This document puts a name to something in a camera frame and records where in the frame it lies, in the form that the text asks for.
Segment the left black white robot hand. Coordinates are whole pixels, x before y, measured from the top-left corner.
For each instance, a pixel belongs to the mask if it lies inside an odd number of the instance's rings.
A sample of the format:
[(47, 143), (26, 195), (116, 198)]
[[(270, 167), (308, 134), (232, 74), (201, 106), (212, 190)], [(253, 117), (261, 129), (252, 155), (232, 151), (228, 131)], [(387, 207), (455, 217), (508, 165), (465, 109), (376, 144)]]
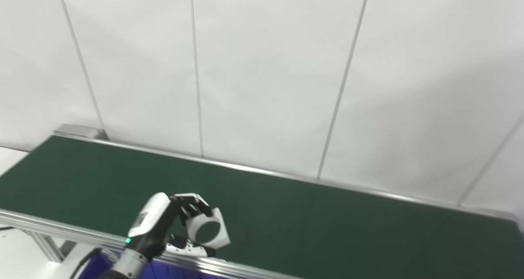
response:
[(204, 214), (213, 217), (211, 207), (196, 193), (167, 195), (154, 194), (139, 212), (128, 237), (125, 248), (131, 249), (151, 261), (168, 252), (186, 257), (215, 257), (217, 250), (189, 238), (169, 234), (177, 218), (187, 226), (189, 218)]

